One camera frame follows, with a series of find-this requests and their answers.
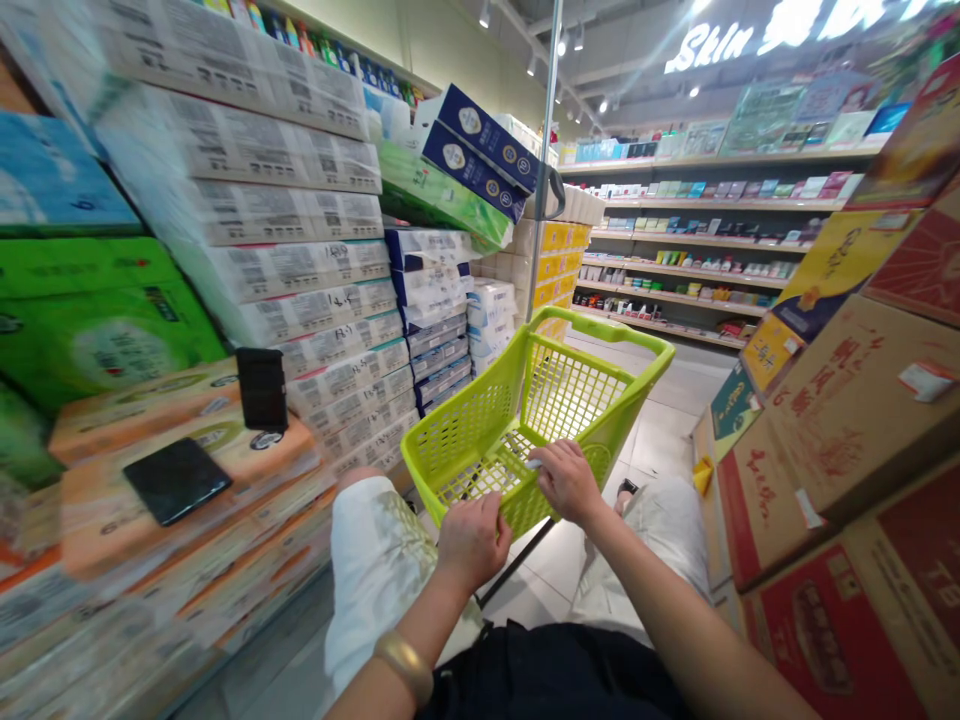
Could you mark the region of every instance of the black phone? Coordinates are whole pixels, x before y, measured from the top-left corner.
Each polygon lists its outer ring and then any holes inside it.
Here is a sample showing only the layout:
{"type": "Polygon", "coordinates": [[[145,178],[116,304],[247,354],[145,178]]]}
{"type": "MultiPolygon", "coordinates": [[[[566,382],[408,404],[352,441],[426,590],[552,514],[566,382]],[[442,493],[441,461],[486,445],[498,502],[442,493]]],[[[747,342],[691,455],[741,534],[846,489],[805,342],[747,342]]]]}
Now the black phone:
{"type": "Polygon", "coordinates": [[[123,469],[123,474],[163,527],[182,520],[233,484],[193,438],[183,438],[123,469]]]}
{"type": "Polygon", "coordinates": [[[243,423],[251,430],[286,432],[287,394],[283,353],[279,350],[237,348],[243,423]]]}

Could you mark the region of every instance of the aisle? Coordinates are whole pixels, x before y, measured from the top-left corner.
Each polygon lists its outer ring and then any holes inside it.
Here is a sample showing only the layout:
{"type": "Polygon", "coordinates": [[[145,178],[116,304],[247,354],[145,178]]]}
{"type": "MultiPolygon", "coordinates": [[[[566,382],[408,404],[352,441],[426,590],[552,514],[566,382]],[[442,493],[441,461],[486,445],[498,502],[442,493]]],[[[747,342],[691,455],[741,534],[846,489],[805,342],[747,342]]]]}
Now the aisle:
{"type": "MultiPolygon", "coordinates": [[[[567,341],[632,373],[642,371],[653,359],[652,353],[635,345],[601,346],[574,331],[567,341]]],[[[694,345],[676,343],[676,347],[673,364],[644,404],[604,488],[604,498],[611,505],[624,478],[634,483],[644,476],[690,480],[690,434],[736,358],[694,345]]],[[[425,513],[421,519],[435,537],[436,528],[425,513]]],[[[514,542],[511,558],[539,527],[514,542]]],[[[504,584],[484,615],[497,625],[507,619],[527,627],[562,621],[583,560],[583,532],[570,523],[559,523],[504,584]]],[[[332,575],[324,573],[177,713],[177,720],[322,717],[330,697],[323,673],[323,642],[333,612],[331,588],[332,575]]]]}

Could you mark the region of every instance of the basket handle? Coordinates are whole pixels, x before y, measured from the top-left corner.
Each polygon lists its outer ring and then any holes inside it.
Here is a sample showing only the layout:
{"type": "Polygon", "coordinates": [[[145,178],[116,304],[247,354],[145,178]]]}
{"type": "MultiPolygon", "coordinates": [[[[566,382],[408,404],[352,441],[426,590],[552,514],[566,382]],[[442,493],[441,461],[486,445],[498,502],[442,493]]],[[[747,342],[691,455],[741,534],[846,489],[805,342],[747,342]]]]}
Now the basket handle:
{"type": "Polygon", "coordinates": [[[569,320],[574,330],[589,335],[590,337],[595,337],[598,340],[603,340],[604,342],[631,342],[634,345],[640,345],[641,347],[647,348],[647,350],[653,351],[658,357],[665,353],[672,356],[675,352],[673,345],[665,340],[638,332],[622,322],[593,317],[586,313],[579,313],[554,305],[542,307],[534,313],[533,318],[530,320],[530,331],[536,332],[540,324],[549,318],[569,320]]]}

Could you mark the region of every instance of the white pants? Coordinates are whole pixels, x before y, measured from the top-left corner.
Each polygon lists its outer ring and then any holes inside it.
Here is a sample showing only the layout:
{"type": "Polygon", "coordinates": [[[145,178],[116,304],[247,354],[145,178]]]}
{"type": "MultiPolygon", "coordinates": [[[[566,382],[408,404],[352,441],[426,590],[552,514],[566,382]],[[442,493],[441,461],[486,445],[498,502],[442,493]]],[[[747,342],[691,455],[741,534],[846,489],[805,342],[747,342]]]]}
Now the white pants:
{"type": "MultiPolygon", "coordinates": [[[[679,479],[641,485],[624,520],[647,546],[709,602],[707,551],[699,496],[679,479]]],[[[437,564],[437,549],[393,484],[373,477],[351,485],[333,504],[331,554],[334,614],[325,664],[337,696],[396,626],[437,564]]],[[[602,556],[580,578],[568,622],[624,632],[652,648],[626,591],[602,556]]],[[[447,641],[438,665],[470,647],[483,628],[471,600],[447,641]]]]}

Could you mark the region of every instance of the person's right hand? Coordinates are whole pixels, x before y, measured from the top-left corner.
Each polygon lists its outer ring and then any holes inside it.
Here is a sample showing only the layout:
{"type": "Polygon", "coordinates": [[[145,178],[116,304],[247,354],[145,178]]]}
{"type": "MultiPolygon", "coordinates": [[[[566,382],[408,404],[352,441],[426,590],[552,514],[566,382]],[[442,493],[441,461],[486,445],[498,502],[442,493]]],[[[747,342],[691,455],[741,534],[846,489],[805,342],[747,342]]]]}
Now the person's right hand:
{"type": "Polygon", "coordinates": [[[542,463],[537,478],[540,490],[564,520],[583,527],[607,508],[583,450],[573,440],[557,440],[536,448],[530,459],[542,463]]]}

